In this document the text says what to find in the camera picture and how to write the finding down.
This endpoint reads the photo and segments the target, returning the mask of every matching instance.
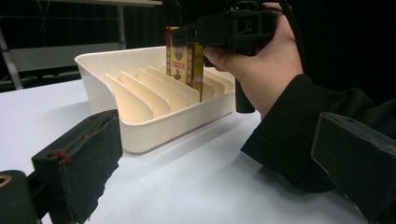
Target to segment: dish rack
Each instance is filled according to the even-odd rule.
[[[205,68],[200,101],[197,90],[165,74],[165,51],[127,49],[76,58],[92,113],[119,110],[127,151],[154,149],[235,109],[230,74]]]

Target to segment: product box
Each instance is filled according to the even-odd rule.
[[[166,75],[196,89],[202,95],[204,49],[197,43],[174,47],[174,29],[177,27],[166,27]]]

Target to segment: black jacket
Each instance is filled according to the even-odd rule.
[[[321,112],[343,115],[396,139],[396,99],[375,106],[359,89],[329,91],[297,76],[244,144],[242,151],[282,174],[299,189],[333,188],[327,174],[311,159]]]

